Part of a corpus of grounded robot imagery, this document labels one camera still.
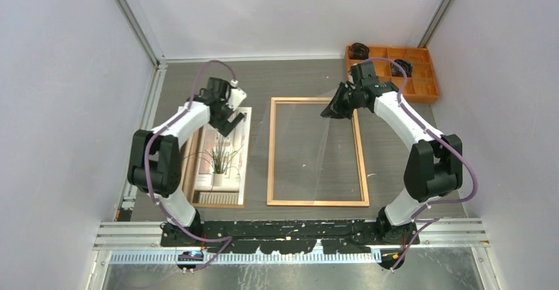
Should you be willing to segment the plant window photo print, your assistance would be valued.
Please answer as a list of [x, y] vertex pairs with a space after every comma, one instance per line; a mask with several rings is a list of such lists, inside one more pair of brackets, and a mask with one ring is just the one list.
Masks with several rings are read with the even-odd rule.
[[187, 140], [181, 188], [194, 207], [245, 207], [251, 114], [251, 107], [240, 107], [233, 117], [241, 122], [228, 136], [205, 125]]

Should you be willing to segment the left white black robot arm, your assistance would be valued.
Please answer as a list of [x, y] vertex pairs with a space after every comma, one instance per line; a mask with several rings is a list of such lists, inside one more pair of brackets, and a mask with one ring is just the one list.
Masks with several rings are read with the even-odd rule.
[[138, 129], [132, 136], [127, 181], [161, 208], [188, 247], [203, 238], [200, 214], [179, 187], [181, 147], [205, 125], [228, 136], [244, 118], [236, 110], [246, 97], [237, 80], [210, 77], [206, 87], [168, 120], [150, 130]]

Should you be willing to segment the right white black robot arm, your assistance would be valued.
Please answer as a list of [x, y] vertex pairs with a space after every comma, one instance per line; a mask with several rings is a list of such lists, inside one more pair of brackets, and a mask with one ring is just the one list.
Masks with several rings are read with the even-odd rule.
[[409, 150], [404, 188], [380, 209], [373, 226], [377, 239], [393, 244], [412, 233], [419, 210], [461, 188], [462, 141], [455, 134], [445, 135], [419, 116], [394, 83], [380, 81], [370, 61], [351, 66], [349, 80], [339, 84], [320, 115], [352, 119], [354, 110], [360, 108], [383, 119]]

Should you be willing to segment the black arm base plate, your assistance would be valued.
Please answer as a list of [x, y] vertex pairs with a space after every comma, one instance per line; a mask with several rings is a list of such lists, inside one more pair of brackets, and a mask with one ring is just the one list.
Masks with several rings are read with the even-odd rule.
[[170, 223], [159, 228], [163, 247], [198, 247], [211, 253], [223, 247], [227, 254], [308, 254], [315, 247], [324, 254], [361, 254], [376, 245], [402, 249], [419, 242], [414, 224], [389, 229], [365, 219], [205, 221], [194, 228], [195, 238]]

